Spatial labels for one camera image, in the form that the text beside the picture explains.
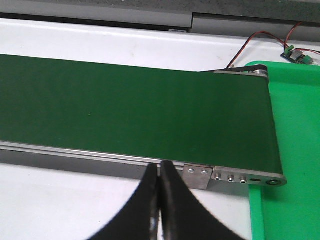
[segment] white table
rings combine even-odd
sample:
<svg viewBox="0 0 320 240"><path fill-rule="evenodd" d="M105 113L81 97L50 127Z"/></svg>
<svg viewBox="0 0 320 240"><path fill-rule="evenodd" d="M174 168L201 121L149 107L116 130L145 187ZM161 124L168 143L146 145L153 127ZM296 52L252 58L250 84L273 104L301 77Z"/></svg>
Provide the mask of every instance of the white table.
<svg viewBox="0 0 320 240"><path fill-rule="evenodd" d="M172 70L223 69L245 40L0 19L0 54ZM318 43L292 44L320 50ZM282 52L272 39L255 39L235 65L286 62ZM0 164L0 239L87 239L112 219L138 184L132 179ZM252 239L248 186L216 183L209 191L192 192L226 226Z"/></svg>

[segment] circuit board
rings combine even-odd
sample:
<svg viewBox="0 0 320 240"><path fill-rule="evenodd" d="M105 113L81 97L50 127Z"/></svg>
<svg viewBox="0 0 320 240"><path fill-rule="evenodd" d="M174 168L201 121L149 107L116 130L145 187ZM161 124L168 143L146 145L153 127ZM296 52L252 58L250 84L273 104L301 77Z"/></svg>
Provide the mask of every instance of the circuit board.
<svg viewBox="0 0 320 240"><path fill-rule="evenodd" d="M301 50L294 48L294 46L290 46L287 49L285 49L284 53L281 54L281 57L294 64L313 65L314 60L312 57L304 55L304 53Z"/></svg>

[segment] green plastic tray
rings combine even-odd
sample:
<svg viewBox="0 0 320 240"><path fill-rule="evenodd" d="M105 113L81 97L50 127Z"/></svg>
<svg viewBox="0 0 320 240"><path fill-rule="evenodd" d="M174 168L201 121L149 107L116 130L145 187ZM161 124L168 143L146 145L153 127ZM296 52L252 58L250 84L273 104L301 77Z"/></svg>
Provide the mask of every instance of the green plastic tray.
<svg viewBox="0 0 320 240"><path fill-rule="evenodd" d="M287 185L250 186L253 240L320 239L320 67L256 61L268 67Z"/></svg>

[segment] green belt surface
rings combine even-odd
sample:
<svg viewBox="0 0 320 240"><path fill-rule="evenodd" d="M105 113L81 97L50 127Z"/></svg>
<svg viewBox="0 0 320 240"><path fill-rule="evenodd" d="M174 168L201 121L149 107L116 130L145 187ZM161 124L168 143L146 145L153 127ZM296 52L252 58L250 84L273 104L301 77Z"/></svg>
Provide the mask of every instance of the green belt surface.
<svg viewBox="0 0 320 240"><path fill-rule="evenodd" d="M268 82L0 55L0 140L282 173Z"/></svg>

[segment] white surface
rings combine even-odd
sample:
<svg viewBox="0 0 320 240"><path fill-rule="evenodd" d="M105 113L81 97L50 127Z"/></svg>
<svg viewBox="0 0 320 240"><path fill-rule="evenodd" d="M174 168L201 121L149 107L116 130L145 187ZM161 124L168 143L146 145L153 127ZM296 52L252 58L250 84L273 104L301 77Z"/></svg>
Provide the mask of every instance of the white surface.
<svg viewBox="0 0 320 240"><path fill-rule="evenodd" d="M149 68L223 69L245 40L0 19L0 54ZM315 43L292 44L320 50ZM273 40L253 40L236 66L257 60L285 62L282 52ZM121 209L138 184L131 179L0 164L0 239L86 239ZM241 186L234 194L232 189L224 193L212 189L193 192L219 220L250 240L247 189Z"/></svg>

